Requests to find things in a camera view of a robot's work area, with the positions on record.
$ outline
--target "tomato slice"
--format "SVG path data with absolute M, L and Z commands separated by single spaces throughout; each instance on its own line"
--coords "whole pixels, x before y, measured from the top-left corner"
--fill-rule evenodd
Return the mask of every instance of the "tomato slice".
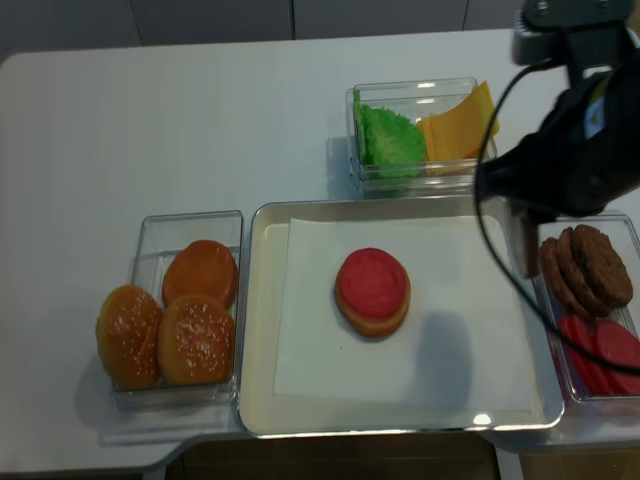
M 640 367 L 640 342 L 623 326 L 603 320 L 596 329 L 596 350 L 610 362 Z M 640 394 L 640 376 L 607 370 L 612 386 L 625 395 Z
M 358 313 L 384 319 L 398 311 L 407 290 L 402 265 L 388 253 L 365 248 L 351 253 L 339 276 L 340 292 Z
M 558 321 L 558 328 L 585 350 L 589 352 L 595 350 L 593 337 L 578 316 L 563 315 Z M 610 386 L 605 369 L 589 361 L 572 348 L 564 348 L 582 383 L 592 395 L 613 395 L 616 393 Z

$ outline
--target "black cable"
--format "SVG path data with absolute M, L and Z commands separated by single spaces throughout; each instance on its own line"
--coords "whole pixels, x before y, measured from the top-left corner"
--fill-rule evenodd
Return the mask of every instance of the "black cable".
M 522 80 L 522 78 L 524 78 L 526 75 L 532 72 L 549 70 L 557 66 L 558 66 L 557 63 L 553 63 L 549 61 L 549 62 L 541 63 L 538 65 L 529 65 L 528 67 L 524 68 L 523 70 L 518 72 L 518 74 L 515 77 L 513 77 L 513 79 L 509 82 L 509 84 L 507 85 L 507 88 L 502 93 L 500 100 L 498 100 L 498 103 L 496 104 L 496 108 L 494 109 L 493 114 L 491 115 L 491 119 L 489 120 L 489 125 L 487 126 L 484 137 L 482 139 L 478 160 L 476 161 L 475 181 L 474 181 L 474 189 L 473 189 L 473 206 L 474 206 L 476 218 L 478 220 L 478 227 L 480 228 L 480 233 L 482 234 L 482 239 L 484 240 L 487 250 L 489 250 L 491 257 L 498 265 L 498 268 L 507 277 L 507 279 L 509 280 L 513 288 L 515 288 L 515 290 L 524 299 L 527 305 L 529 305 L 529 307 L 537 314 L 538 318 L 544 325 L 544 328 L 548 332 L 551 332 L 552 335 L 559 338 L 563 344 L 567 345 L 572 350 L 576 351 L 583 357 L 589 359 L 591 362 L 601 367 L 605 367 L 610 370 L 615 370 L 617 372 L 628 374 L 628 375 L 640 375 L 640 368 L 633 367 L 630 365 L 623 365 L 619 363 L 610 362 L 609 360 L 603 358 L 602 356 L 592 353 L 586 350 L 585 348 L 583 348 L 582 346 L 580 346 L 579 344 L 575 343 L 573 340 L 567 337 L 563 332 L 561 332 L 554 325 L 554 323 L 549 319 L 546 313 L 543 312 L 542 309 L 538 306 L 538 302 L 527 293 L 524 287 L 513 276 L 513 274 L 509 271 L 507 266 L 504 264 L 504 262 L 498 255 L 498 252 L 496 252 L 489 238 L 489 234 L 487 233 L 487 229 L 484 224 L 484 219 L 482 218 L 482 212 L 480 211 L 480 187 L 479 187 L 480 165 L 482 164 L 482 160 L 487 150 L 487 146 L 489 145 L 489 139 L 491 138 L 491 129 L 493 128 L 493 124 L 495 123 L 495 120 L 498 116 L 498 112 L 502 108 L 504 101 L 507 99 L 507 96 L 509 95 L 513 87 L 515 87 L 516 84 L 520 80 Z

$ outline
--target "clear plastic container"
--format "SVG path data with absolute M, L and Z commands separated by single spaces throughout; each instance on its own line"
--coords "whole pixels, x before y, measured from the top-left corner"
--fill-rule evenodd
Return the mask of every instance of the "clear plastic container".
M 196 240 L 215 240 L 227 246 L 239 267 L 242 227 L 242 214 L 239 211 L 147 217 L 142 222 L 131 283 L 148 291 L 162 305 L 162 281 L 167 268 L 181 250 Z M 116 405 L 121 409 L 131 409 L 211 401 L 231 402 L 236 395 L 239 368 L 239 296 L 240 292 L 229 307 L 229 312 L 236 321 L 236 355 L 229 381 L 190 386 L 170 386 L 161 381 L 152 388 L 142 390 L 120 390 L 114 386 Z
M 631 302 L 622 309 L 614 310 L 610 319 L 622 325 L 627 331 L 638 338 L 640 327 L 640 241 L 633 228 L 629 217 L 623 213 L 605 212 L 598 216 L 582 219 L 561 218 L 555 224 L 541 227 L 541 239 L 548 237 L 558 238 L 562 230 L 567 227 L 576 227 L 580 224 L 590 225 L 607 234 L 613 248 L 618 252 L 624 262 L 636 294 Z M 538 300 L 545 308 L 549 317 L 558 321 L 563 310 L 555 301 L 553 295 L 547 289 L 542 275 L 539 275 L 534 285 Z M 592 395 L 584 386 L 582 379 L 575 370 L 568 355 L 567 348 L 560 340 L 549 336 L 551 349 L 555 357 L 556 370 L 560 379 L 565 399 L 567 401 L 589 407 L 589 411 L 600 412 L 605 415 L 628 415 L 631 412 L 640 412 L 640 396 L 599 396 Z
M 347 135 L 351 182 L 365 195 L 394 194 L 422 195 L 425 192 L 446 190 L 468 192 L 473 185 L 475 159 L 443 163 L 409 163 L 393 167 L 365 165 L 360 158 L 360 141 L 354 114 L 354 91 L 360 92 L 360 103 L 372 108 L 388 108 L 411 120 L 414 125 L 421 118 L 451 110 L 478 85 L 473 78 L 450 80 L 422 80 L 416 82 L 356 85 L 347 92 Z M 485 158 L 496 156 L 493 139 Z M 403 178 L 382 178 L 384 173 L 406 173 Z

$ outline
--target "cheese slice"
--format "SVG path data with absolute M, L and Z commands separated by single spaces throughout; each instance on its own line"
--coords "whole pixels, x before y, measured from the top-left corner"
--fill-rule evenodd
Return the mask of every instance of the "cheese slice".
M 493 110 L 489 85 L 483 82 L 448 112 L 419 120 L 417 125 L 427 144 L 427 162 L 447 162 L 477 157 Z M 500 125 L 496 120 L 491 136 L 499 130 Z M 449 169 L 443 169 L 437 173 L 451 173 L 447 170 Z

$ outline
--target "white paper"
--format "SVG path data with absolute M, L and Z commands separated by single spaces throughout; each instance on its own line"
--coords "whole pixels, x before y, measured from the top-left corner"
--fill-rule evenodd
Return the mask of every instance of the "white paper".
M 505 256 L 500 225 L 487 222 Z M 333 298 L 344 259 L 367 247 L 393 255 L 411 281 L 403 325 L 376 341 L 358 335 Z M 274 394 L 531 411 L 522 317 L 473 217 L 292 220 Z

